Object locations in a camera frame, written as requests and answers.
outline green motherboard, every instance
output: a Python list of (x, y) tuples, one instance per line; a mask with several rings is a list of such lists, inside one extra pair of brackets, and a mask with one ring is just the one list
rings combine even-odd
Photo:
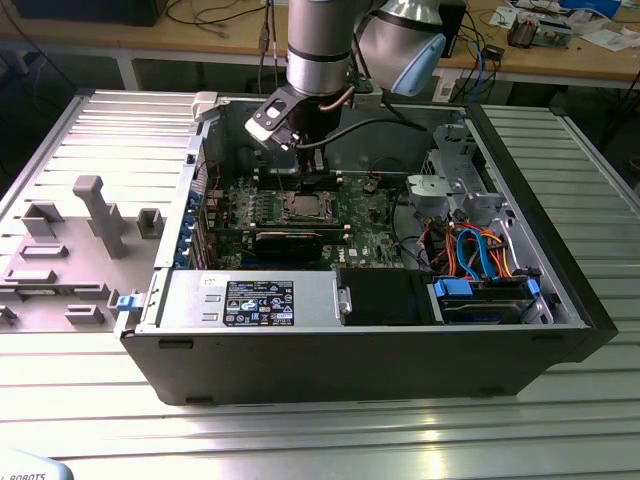
[(245, 179), (208, 200), (213, 268), (278, 268), (256, 255), (256, 236), (293, 232), (322, 238), (321, 258), (296, 268), (402, 267), (389, 225), (390, 194), (368, 175), (345, 176), (336, 191), (261, 190)]

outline motherboard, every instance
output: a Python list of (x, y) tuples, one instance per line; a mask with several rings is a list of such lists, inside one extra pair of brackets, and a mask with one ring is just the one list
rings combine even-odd
[(341, 177), (332, 191), (308, 193), (261, 189), (239, 178), (208, 195), (212, 267), (402, 267), (390, 227), (394, 194), (366, 174)]

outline sticker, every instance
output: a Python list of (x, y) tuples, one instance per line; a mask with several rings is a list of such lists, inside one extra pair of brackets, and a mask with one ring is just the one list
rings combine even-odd
[(18, 295), (55, 295), (56, 292), (53, 290), (16, 290)]
[(229, 327), (292, 326), (293, 282), (227, 282), (224, 324)]
[(205, 273), (200, 277), (201, 287), (224, 287), (229, 281), (229, 275), (219, 273)]

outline power supply label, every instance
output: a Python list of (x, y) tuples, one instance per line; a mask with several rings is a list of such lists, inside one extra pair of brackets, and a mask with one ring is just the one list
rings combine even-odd
[(227, 282), (224, 324), (229, 327), (293, 325), (293, 282)]

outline blue clip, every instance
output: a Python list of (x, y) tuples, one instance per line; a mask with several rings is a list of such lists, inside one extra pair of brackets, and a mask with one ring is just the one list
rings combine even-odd
[(182, 235), (185, 238), (191, 238), (191, 233), (192, 233), (192, 230), (189, 228), (189, 225), (183, 223), (182, 226), (180, 227), (180, 235)]
[(468, 280), (461, 278), (441, 278), (434, 285), (436, 297), (445, 295), (473, 296), (473, 289)]
[(116, 302), (116, 310), (119, 312), (136, 312), (144, 307), (144, 293), (133, 295), (120, 295)]
[(540, 296), (540, 286), (538, 285), (538, 282), (536, 282), (533, 278), (527, 280), (527, 287), (529, 287), (531, 295), (533, 295), (535, 298), (538, 298)]
[(202, 195), (198, 192), (194, 192), (193, 190), (189, 191), (189, 195), (187, 197), (187, 203), (190, 207), (198, 206), (202, 203)]
[(187, 226), (190, 227), (191, 225), (193, 225), (195, 223), (196, 223), (196, 219), (195, 219), (195, 217), (193, 215), (185, 214), (185, 216), (182, 217), (182, 225), (187, 225)]
[(177, 251), (173, 257), (174, 265), (179, 268), (185, 268), (187, 266), (187, 259), (188, 257), (186, 255), (183, 255), (181, 251)]

